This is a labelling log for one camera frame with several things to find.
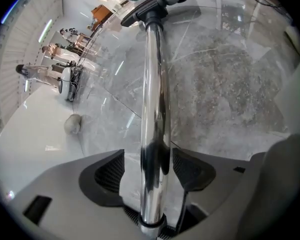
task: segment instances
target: ceiling light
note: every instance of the ceiling light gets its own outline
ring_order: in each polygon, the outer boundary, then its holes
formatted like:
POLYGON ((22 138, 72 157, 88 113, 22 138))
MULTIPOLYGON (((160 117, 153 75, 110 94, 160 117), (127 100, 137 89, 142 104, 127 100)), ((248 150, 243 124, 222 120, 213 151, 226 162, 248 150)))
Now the ceiling light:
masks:
POLYGON ((41 43, 42 39, 44 38, 45 34, 47 33, 47 31, 48 31, 48 29, 49 29, 49 27, 51 25, 51 23, 52 23, 52 19, 50 19, 48 21, 48 23, 45 25, 45 27, 44 27, 44 29, 43 29, 40 37, 39 37, 39 40, 38 40, 39 43, 41 43))
POLYGON ((83 16, 86 16, 87 18, 89 18, 89 16, 85 15, 84 13, 80 12, 83 16))
POLYGON ((25 80, 25 84, 24 84, 24 91, 25 92, 28 91, 28 84, 29 84, 29 80, 25 80))

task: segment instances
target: cable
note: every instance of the cable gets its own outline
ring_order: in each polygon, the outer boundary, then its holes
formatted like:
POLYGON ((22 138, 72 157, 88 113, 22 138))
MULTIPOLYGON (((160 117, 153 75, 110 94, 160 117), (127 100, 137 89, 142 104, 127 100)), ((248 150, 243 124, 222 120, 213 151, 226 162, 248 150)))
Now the cable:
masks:
MULTIPOLYGON (((103 25, 101 25, 100 27, 98 26, 97 29, 95 30, 95 32, 98 31, 98 28, 102 29, 102 28, 103 28, 103 25)), ((83 65, 83 63, 84 63, 84 61, 85 61, 85 59, 86 59, 87 54, 89 53, 91 47, 94 45, 95 41, 97 40, 97 37, 100 35, 100 32, 101 32, 101 30, 99 31, 98 35, 94 38, 94 40, 93 40, 93 42, 91 43, 91 46, 89 47, 89 49, 86 51, 86 53, 85 53, 85 55, 84 55, 84 58, 83 58, 83 60, 81 61, 81 63, 80 63, 79 66, 83 65)))
POLYGON ((278 7, 272 7, 272 8, 275 9, 279 14, 286 17, 289 21, 292 22, 292 18, 288 15, 288 13, 286 12, 286 10, 284 9, 284 7, 281 4, 278 7))
POLYGON ((70 82, 71 88, 69 90, 69 93, 73 93, 73 95, 71 96, 71 98, 69 98, 69 100, 72 102, 74 100, 74 98, 77 96, 78 91, 79 91, 79 79, 82 73, 82 69, 83 66, 82 65, 76 65, 73 67, 71 67, 71 75, 70 75, 70 81, 65 81, 65 82, 70 82))
POLYGON ((269 6, 269 7, 272 7, 272 8, 279 8, 279 7, 282 7, 281 4, 278 4, 278 5, 273 5, 271 3, 269 3, 268 1, 266 1, 267 3, 263 3, 263 2, 260 2, 259 0, 255 0, 257 3, 263 5, 263 6, 269 6))

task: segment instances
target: chrome pole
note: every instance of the chrome pole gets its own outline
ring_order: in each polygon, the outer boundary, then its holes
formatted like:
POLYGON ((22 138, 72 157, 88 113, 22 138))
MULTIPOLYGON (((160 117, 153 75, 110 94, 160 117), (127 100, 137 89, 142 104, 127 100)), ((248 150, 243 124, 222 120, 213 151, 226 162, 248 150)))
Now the chrome pole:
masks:
MULTIPOLYGON (((146 29, 143 76, 140 218, 152 229, 164 217, 169 163, 170 101, 165 40, 161 26, 151 22, 146 29)), ((141 226, 141 230, 154 236, 147 232, 147 227, 141 226)))

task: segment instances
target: black slot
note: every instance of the black slot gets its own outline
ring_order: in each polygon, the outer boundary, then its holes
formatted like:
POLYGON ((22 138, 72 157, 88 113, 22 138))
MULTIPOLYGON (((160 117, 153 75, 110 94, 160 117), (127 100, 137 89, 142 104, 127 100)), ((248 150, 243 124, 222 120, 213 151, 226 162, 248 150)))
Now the black slot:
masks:
POLYGON ((234 171, 238 172, 238 173, 241 173, 243 174, 246 170, 246 168, 243 168, 243 167, 240 167, 240 166, 237 166, 236 168, 233 169, 234 171))
POLYGON ((38 225, 51 201, 52 199, 50 197, 37 195, 30 205, 24 210, 23 215, 34 224, 38 225))

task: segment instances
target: wooden furniture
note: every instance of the wooden furniture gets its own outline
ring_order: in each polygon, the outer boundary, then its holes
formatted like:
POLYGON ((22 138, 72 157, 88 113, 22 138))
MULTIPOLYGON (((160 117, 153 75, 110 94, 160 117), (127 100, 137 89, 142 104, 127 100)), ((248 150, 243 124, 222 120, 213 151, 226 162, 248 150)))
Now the wooden furniture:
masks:
POLYGON ((94 8, 92 11, 93 17, 97 20, 96 23, 93 24, 92 31, 95 31, 99 24, 104 23, 113 13, 104 5, 99 5, 94 8))
POLYGON ((86 46, 82 44, 82 41, 84 38, 91 40, 91 37, 80 33, 78 39, 74 43, 74 47, 78 48, 80 51, 84 51, 84 49, 86 48, 86 46))

